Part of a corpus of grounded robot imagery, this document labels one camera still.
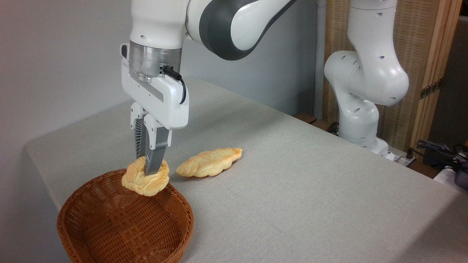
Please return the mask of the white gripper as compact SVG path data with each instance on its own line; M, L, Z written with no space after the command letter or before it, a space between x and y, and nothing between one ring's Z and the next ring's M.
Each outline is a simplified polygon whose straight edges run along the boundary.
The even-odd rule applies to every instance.
M179 73L182 50L124 43L120 54L122 88L135 101L130 125L136 159L145 156L149 176L162 165L170 130L188 123L189 93Z

